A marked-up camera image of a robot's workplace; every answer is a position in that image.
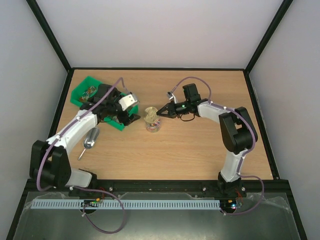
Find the green bin of gummies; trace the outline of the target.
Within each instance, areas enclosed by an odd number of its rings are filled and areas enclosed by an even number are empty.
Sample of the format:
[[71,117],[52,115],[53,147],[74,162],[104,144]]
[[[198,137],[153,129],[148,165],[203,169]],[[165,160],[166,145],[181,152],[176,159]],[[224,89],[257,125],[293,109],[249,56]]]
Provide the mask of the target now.
[[[128,116],[131,117],[133,114],[138,114],[139,113],[139,107],[138,105],[135,105],[133,107],[129,107],[127,109]],[[116,128],[119,131],[123,131],[125,129],[125,125],[123,123],[120,123],[119,120],[117,119],[116,116],[107,116],[103,120],[104,123],[109,124],[110,126]]]

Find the clear glass jar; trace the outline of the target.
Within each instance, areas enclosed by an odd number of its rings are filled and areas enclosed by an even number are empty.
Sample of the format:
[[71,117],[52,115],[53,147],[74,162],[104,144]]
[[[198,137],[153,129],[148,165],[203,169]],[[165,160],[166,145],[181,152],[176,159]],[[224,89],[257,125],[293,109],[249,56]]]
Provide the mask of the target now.
[[150,133],[156,133],[161,128],[161,120],[158,117],[156,120],[153,121],[145,121],[146,130]]

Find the green bin of sticks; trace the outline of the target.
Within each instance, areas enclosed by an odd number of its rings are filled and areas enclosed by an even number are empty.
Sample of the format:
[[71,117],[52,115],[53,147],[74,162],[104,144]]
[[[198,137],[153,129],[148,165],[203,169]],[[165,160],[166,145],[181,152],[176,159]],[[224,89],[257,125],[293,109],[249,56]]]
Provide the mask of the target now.
[[102,82],[87,76],[77,87],[71,92],[70,102],[78,107],[85,103],[98,90],[98,86]]

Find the metal candy scoop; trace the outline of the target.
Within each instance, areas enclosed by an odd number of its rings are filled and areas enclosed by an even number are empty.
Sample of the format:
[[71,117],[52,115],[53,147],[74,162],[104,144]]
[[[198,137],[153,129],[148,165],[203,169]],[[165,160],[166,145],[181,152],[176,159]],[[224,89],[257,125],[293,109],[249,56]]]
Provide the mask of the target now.
[[86,150],[92,149],[95,145],[97,138],[100,134],[100,129],[98,127],[93,127],[90,129],[87,134],[85,135],[85,138],[83,140],[83,151],[78,157],[78,161],[80,161],[85,153]]

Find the white jar lid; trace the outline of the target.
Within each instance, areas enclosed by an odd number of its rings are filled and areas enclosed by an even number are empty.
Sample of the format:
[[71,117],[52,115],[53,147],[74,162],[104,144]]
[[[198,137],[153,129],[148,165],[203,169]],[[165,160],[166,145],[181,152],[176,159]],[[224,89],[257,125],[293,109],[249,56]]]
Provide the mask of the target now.
[[153,106],[147,107],[144,110],[145,112],[144,120],[150,124],[156,122],[159,118],[159,116],[157,115],[157,111],[158,111],[157,108]]

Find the black bin of lollipops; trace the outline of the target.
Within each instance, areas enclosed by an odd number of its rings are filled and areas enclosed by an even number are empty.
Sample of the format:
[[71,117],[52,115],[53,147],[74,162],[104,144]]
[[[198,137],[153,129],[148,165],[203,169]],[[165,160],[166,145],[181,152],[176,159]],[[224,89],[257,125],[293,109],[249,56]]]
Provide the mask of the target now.
[[109,94],[108,99],[113,103],[118,103],[119,100],[125,97],[127,94],[120,91],[113,91]]

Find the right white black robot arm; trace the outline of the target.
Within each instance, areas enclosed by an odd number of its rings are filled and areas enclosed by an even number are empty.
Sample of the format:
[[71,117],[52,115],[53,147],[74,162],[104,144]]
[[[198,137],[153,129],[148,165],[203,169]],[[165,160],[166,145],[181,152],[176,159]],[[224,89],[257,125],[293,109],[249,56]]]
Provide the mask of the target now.
[[206,118],[219,124],[226,157],[218,173],[217,189],[222,196],[229,196],[242,190],[241,169],[246,155],[258,140],[251,117],[245,107],[229,108],[207,98],[201,98],[194,83],[182,87],[185,101],[178,102],[173,92],[168,92],[169,103],[157,111],[166,118],[181,118],[183,115]]

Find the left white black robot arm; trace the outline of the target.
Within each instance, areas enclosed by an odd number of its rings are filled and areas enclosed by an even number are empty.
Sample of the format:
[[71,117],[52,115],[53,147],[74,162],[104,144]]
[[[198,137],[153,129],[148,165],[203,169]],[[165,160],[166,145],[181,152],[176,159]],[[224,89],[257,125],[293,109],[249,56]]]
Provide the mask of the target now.
[[46,191],[73,186],[87,188],[93,173],[72,168],[70,153],[82,137],[105,118],[117,118],[124,126],[139,120],[139,115],[130,113],[130,109],[138,103],[134,93],[123,94],[115,85],[101,83],[62,130],[32,145],[29,174],[35,179],[37,189]]

